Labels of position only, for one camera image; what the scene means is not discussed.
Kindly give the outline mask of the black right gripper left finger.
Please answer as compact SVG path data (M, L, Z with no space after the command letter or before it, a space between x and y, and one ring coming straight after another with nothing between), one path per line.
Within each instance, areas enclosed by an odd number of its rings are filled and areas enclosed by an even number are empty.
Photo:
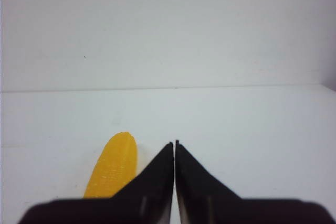
M20 223L169 223L173 193L173 144L109 198L61 199L31 207Z

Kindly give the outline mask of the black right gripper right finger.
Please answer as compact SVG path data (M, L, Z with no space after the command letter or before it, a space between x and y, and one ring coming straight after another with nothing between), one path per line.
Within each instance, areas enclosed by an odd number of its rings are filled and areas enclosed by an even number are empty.
M182 223L335 223L314 202L239 197L179 142L175 143L175 183Z

